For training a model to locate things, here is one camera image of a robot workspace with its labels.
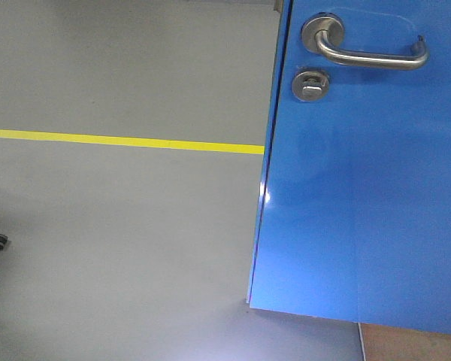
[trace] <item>blue door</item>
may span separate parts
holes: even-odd
[[[451,333],[451,0],[285,1],[271,99],[251,307]]]

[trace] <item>lock escutcheon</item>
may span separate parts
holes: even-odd
[[[292,92],[303,102],[313,102],[325,96],[329,90],[329,76],[323,70],[306,69],[292,81]]]

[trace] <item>yellow line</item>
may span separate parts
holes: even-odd
[[[127,147],[202,150],[207,152],[226,152],[226,153],[243,153],[243,154],[264,153],[264,147],[261,145],[207,143],[202,141],[170,141],[166,139],[31,132],[31,131],[7,130],[7,129],[0,129],[0,138],[25,139],[30,141],[67,141],[71,143],[109,144],[109,145],[123,145]]]

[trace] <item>epoxy floor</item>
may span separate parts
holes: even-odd
[[[0,129],[261,144],[277,21],[267,5],[0,3]],[[244,303],[261,165],[0,139],[0,361],[361,360],[354,324]]]

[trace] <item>door handle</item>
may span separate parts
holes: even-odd
[[[304,46],[313,53],[341,65],[366,66],[395,70],[414,70],[428,61],[429,51],[422,36],[411,46],[410,56],[366,53],[339,48],[344,39],[342,20],[334,14],[319,13],[310,18],[302,27],[301,38]]]

